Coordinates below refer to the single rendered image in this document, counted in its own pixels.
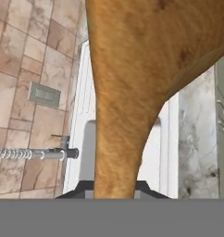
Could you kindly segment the grey wall socket plate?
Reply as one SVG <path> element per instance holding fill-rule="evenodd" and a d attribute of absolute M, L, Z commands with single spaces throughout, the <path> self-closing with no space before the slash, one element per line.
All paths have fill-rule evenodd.
<path fill-rule="evenodd" d="M 42 106 L 58 108 L 60 95 L 59 90 L 31 81 L 27 100 Z"/>

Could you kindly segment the chrome spring tap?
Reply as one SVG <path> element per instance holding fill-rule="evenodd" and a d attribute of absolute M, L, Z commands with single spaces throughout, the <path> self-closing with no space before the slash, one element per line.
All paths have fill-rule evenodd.
<path fill-rule="evenodd" d="M 69 148 L 69 137 L 63 137 L 61 147 L 49 149 L 30 149 L 30 148 L 0 148 L 0 159 L 58 159 L 64 161 L 67 158 L 77 159 L 79 156 L 78 148 Z"/>

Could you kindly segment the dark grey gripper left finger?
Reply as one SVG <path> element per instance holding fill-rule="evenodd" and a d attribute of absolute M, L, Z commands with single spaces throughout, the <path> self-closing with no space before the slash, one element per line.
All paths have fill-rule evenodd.
<path fill-rule="evenodd" d="M 93 199 L 93 181 L 79 181 L 74 190 L 59 195 L 57 199 Z"/>

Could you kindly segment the white sink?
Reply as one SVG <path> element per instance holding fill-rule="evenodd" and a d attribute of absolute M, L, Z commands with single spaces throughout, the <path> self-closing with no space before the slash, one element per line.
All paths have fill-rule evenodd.
<path fill-rule="evenodd" d="M 93 181 L 95 157 L 95 92 L 90 46 L 81 46 L 79 73 L 70 128 L 69 146 L 79 149 L 77 159 L 68 159 L 63 193 L 79 181 Z M 151 190 L 168 198 L 179 196 L 179 97 L 174 95 L 163 106 L 143 150 L 137 181 L 146 181 Z M 155 199 L 135 190 L 136 199 Z"/>

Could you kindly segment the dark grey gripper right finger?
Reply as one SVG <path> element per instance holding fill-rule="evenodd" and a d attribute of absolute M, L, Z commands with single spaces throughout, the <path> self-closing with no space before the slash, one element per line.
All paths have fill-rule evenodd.
<path fill-rule="evenodd" d="M 141 193 L 145 193 L 150 197 L 155 199 L 168 199 L 168 196 L 163 195 L 162 193 L 158 193 L 154 190 L 151 190 L 146 181 L 136 181 L 136 191 L 140 191 Z"/>

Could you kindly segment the grey-green cupboard run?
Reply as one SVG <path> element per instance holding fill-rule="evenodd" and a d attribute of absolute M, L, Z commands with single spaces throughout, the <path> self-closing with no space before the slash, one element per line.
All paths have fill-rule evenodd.
<path fill-rule="evenodd" d="M 219 196 L 224 199 L 224 56 L 215 64 Z"/>

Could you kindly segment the wooden spoon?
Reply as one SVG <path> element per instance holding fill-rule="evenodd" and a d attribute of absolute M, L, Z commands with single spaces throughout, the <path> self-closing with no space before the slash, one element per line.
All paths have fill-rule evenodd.
<path fill-rule="evenodd" d="M 85 0 L 96 97 L 93 196 L 132 199 L 163 105 L 224 56 L 224 0 Z"/>

